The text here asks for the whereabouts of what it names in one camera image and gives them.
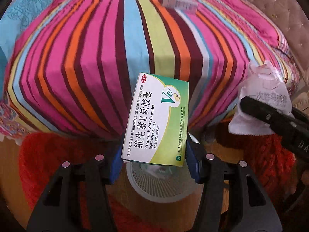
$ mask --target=blue gripper pad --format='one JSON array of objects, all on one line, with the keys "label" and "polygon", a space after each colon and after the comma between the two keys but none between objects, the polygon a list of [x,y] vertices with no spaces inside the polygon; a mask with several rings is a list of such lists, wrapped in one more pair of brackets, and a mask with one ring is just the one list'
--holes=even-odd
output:
[{"label": "blue gripper pad", "polygon": [[194,154],[194,151],[190,145],[191,143],[192,141],[189,141],[187,138],[185,158],[190,171],[191,178],[194,179],[196,183],[199,183],[200,182],[199,164]]},{"label": "blue gripper pad", "polygon": [[111,182],[111,185],[114,184],[115,181],[118,179],[121,168],[122,168],[122,164],[123,164],[123,160],[121,159],[122,145],[123,145],[123,141],[117,147],[117,152],[115,153],[115,156],[111,162],[110,174],[109,174],[109,180]]}]

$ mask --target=small box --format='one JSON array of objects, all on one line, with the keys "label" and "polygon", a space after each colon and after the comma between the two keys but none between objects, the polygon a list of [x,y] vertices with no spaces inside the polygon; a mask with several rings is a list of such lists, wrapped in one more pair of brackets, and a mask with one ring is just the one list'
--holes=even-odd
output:
[{"label": "small box", "polygon": [[122,150],[123,160],[183,166],[189,83],[140,73]]},{"label": "small box", "polygon": [[163,0],[162,6],[195,14],[198,8],[198,3],[195,0]]}]

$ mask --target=crumpled plastic bag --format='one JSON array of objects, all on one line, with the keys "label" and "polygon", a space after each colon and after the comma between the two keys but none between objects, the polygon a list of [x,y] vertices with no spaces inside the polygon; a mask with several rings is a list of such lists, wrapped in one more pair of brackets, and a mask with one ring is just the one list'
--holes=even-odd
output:
[{"label": "crumpled plastic bag", "polygon": [[292,116],[292,102],[288,90],[279,71],[270,61],[265,61],[262,66],[250,61],[247,73],[248,78],[239,84],[237,110],[229,124],[229,132],[239,135],[273,134],[269,124],[243,113],[240,101],[249,96]]}]

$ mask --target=ve logo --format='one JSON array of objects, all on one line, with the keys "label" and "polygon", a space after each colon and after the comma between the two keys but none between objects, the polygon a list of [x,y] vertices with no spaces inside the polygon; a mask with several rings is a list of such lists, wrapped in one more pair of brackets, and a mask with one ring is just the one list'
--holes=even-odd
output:
[{"label": "ve logo", "polygon": [[171,107],[177,107],[180,104],[180,93],[172,85],[167,85],[162,91],[161,103],[169,104]]}]

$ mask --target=bed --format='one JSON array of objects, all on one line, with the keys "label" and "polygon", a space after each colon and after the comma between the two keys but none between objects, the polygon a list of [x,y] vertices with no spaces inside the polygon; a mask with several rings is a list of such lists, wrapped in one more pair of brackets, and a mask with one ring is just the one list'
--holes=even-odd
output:
[{"label": "bed", "polygon": [[118,138],[139,72],[189,81],[192,129],[235,107],[250,60],[270,60],[289,93],[296,91],[309,39],[296,0],[196,1],[192,15],[165,9],[162,0],[52,0],[7,58],[2,135]]}]

